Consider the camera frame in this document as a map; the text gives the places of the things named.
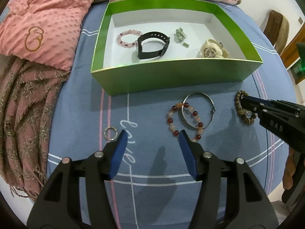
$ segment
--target blue bed sheet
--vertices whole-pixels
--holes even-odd
[[[48,176],[62,157],[84,159],[107,143],[107,126],[128,130],[127,150],[119,173],[107,182],[107,192],[118,228],[186,229],[201,183],[188,174],[179,144],[168,130],[166,114],[172,105],[193,92],[204,92],[214,101],[214,121],[199,141],[204,150],[220,159],[244,158],[269,194],[281,182],[288,146],[259,125],[245,125],[234,109],[240,89],[263,99],[296,102],[293,85],[265,35],[238,6],[217,3],[240,26],[264,64],[243,82],[199,85],[109,97],[92,78],[90,66],[98,29],[107,3],[93,5],[83,21],[69,80],[64,84],[54,112],[48,156]],[[209,104],[190,99],[207,123]],[[175,117],[178,130],[184,125]],[[188,130],[191,136],[194,131]],[[90,223],[84,181],[81,180],[83,221]],[[222,192],[219,214],[225,206]]]

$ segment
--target pink and brown shawl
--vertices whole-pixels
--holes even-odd
[[[52,113],[68,77],[15,56],[0,77],[0,175],[15,194],[35,200],[45,184]]]

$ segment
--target brown beaded bracelet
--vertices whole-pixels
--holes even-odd
[[[252,113],[249,110],[243,109],[241,104],[240,104],[240,99],[243,96],[248,96],[249,94],[246,91],[240,90],[236,93],[235,98],[234,98],[234,102],[235,102],[235,108],[237,113],[241,116],[241,118],[243,119],[243,121],[246,124],[254,124],[254,120],[257,118],[257,114],[256,113]]]
[[[187,102],[185,103],[182,103],[182,102],[179,102],[177,103],[176,105],[172,106],[171,110],[168,112],[167,114],[167,123],[168,125],[170,126],[170,130],[173,132],[173,135],[175,137],[177,137],[179,135],[179,131],[178,130],[175,130],[175,126],[173,125],[173,114],[174,112],[177,112],[178,111],[178,108],[182,108],[185,107],[187,108],[191,114],[195,117],[195,121],[198,122],[198,134],[195,136],[195,138],[192,140],[193,142],[196,142],[198,140],[201,139],[201,134],[203,133],[203,123],[200,121],[200,117],[198,116],[198,112],[194,110],[193,107],[191,107]]]

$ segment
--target black watch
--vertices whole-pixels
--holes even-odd
[[[150,39],[150,38],[157,38],[157,39],[160,39],[160,40],[164,41],[165,46],[159,51],[143,52],[142,51],[142,42],[144,40]],[[162,57],[166,53],[166,50],[168,48],[169,43],[170,43],[170,38],[167,37],[164,33],[149,32],[149,33],[142,34],[138,38],[138,44],[137,44],[138,58],[139,59],[152,59],[152,58],[156,58],[156,57]]]

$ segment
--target red and orange beaded bracelet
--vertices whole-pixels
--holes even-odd
[[[191,112],[191,115],[194,116],[195,118],[195,121],[198,122],[198,134],[195,136],[195,138],[192,140],[193,142],[196,142],[198,140],[201,139],[201,134],[203,134],[203,123],[200,121],[200,117],[198,116],[198,112],[194,110],[194,108],[192,106],[190,106],[187,102],[185,103],[182,103],[182,102],[179,102],[177,103],[176,105],[172,106],[171,110],[168,112],[167,114],[167,123],[170,127],[170,130],[173,132],[173,135],[175,137],[177,137],[179,135],[179,131],[178,130],[175,130],[175,126],[173,125],[173,114],[174,112],[177,112],[178,111],[178,108],[182,108],[182,106],[184,108],[187,108],[190,112]]]

